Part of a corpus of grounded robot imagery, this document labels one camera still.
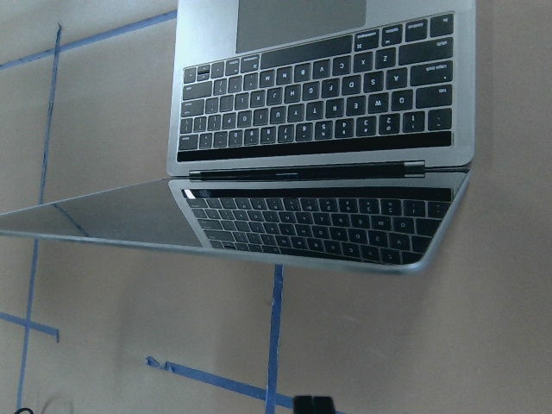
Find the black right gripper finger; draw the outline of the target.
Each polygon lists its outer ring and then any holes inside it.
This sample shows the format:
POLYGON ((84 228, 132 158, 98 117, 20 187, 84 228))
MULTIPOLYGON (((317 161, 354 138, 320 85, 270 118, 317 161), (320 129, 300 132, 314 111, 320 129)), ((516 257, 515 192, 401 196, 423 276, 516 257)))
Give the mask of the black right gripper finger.
POLYGON ((335 414, 335 404, 329 396, 300 395, 293 398, 294 414, 335 414))

